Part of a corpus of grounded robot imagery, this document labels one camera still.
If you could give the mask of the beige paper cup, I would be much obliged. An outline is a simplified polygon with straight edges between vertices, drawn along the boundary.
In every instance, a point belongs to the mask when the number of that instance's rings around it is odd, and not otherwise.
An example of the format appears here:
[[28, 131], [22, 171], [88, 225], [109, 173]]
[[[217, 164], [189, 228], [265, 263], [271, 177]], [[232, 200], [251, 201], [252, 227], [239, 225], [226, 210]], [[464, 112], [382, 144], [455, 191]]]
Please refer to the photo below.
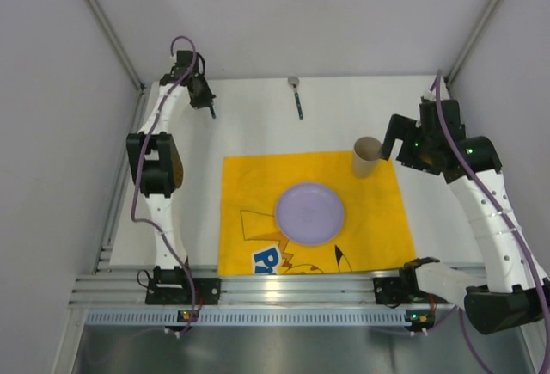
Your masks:
[[382, 144], [376, 138], [361, 137], [353, 145], [351, 171], [359, 179], [371, 175], [379, 160]]

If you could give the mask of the spoon with green handle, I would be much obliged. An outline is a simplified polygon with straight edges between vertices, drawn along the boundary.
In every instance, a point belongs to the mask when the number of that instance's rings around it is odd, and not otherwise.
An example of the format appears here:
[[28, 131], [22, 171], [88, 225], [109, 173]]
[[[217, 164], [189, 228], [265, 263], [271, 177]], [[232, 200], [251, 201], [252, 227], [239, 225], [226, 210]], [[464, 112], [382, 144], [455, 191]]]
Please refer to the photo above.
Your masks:
[[299, 117], [300, 120], [302, 120], [303, 119], [303, 109], [302, 109], [302, 104], [301, 104], [301, 100], [300, 100], [300, 96], [299, 96], [299, 92], [298, 92], [298, 86], [299, 86], [299, 83], [300, 83], [299, 78], [298, 77], [288, 77], [287, 82], [291, 86], [292, 91], [293, 91], [298, 117]]

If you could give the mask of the purple plastic plate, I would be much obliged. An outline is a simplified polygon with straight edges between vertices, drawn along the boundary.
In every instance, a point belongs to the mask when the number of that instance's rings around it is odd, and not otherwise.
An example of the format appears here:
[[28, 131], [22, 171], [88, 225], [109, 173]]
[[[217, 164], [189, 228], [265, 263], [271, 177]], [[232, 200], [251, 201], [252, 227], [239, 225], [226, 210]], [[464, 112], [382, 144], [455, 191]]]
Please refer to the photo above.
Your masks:
[[316, 247], [332, 241], [342, 230], [345, 208], [330, 187], [301, 182], [282, 192], [275, 205], [278, 229], [290, 241]]

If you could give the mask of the yellow cartoon placemat cloth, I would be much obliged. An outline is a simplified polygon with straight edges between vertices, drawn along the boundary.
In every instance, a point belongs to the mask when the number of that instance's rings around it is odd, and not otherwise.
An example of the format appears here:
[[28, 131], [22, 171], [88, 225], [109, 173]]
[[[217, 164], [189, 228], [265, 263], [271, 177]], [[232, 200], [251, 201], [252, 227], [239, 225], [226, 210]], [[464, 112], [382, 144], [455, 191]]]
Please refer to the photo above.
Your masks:
[[349, 151], [223, 161], [222, 276], [401, 267], [416, 250], [391, 162], [358, 179]]

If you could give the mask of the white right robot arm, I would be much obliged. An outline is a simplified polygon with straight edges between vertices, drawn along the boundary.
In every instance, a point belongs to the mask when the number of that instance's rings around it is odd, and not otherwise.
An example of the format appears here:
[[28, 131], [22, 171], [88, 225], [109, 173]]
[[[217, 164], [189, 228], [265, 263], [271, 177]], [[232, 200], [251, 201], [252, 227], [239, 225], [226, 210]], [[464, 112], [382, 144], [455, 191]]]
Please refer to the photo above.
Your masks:
[[434, 295], [463, 310], [481, 334], [549, 320], [549, 278], [528, 257], [492, 141], [468, 137], [455, 100], [422, 100], [419, 119], [391, 116], [379, 157], [387, 160], [396, 140], [403, 166], [442, 175], [465, 212], [486, 271], [476, 279], [432, 257], [399, 270], [410, 297]]

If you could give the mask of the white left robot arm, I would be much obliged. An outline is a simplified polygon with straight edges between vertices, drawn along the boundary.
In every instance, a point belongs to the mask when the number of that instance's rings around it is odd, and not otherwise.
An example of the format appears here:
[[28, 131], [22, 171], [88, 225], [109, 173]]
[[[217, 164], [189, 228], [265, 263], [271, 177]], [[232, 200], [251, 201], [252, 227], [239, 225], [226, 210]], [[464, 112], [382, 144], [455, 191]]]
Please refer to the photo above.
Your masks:
[[194, 51], [173, 53], [174, 65], [159, 81], [159, 94], [143, 126], [127, 135], [125, 147], [134, 184], [131, 220], [147, 224], [154, 232], [156, 253], [154, 272], [163, 284], [168, 273], [177, 279], [188, 272], [186, 249], [180, 237], [179, 220], [174, 215], [176, 192], [184, 181], [184, 167], [171, 123], [185, 105], [207, 109], [217, 117], [216, 96], [205, 78], [205, 59]]

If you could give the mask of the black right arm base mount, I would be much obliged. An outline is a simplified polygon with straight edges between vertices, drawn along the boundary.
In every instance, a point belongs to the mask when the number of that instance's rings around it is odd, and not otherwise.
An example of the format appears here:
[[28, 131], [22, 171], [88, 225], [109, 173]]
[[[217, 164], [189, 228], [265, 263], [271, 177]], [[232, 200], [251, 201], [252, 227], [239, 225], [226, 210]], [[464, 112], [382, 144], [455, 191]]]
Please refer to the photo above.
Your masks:
[[377, 277], [372, 279], [376, 304], [395, 309], [403, 304], [417, 303], [420, 296], [413, 282], [404, 277]]

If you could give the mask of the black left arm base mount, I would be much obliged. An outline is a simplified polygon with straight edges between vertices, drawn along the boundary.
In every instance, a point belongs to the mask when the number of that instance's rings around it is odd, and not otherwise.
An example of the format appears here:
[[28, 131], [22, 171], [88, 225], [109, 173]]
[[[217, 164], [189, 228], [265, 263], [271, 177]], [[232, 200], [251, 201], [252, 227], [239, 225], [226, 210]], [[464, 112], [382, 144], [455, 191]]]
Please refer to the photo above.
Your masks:
[[217, 305], [222, 291], [220, 278], [212, 277], [193, 277], [192, 290], [185, 271], [179, 267], [155, 267], [152, 273], [139, 270], [137, 283], [145, 289], [148, 305]]

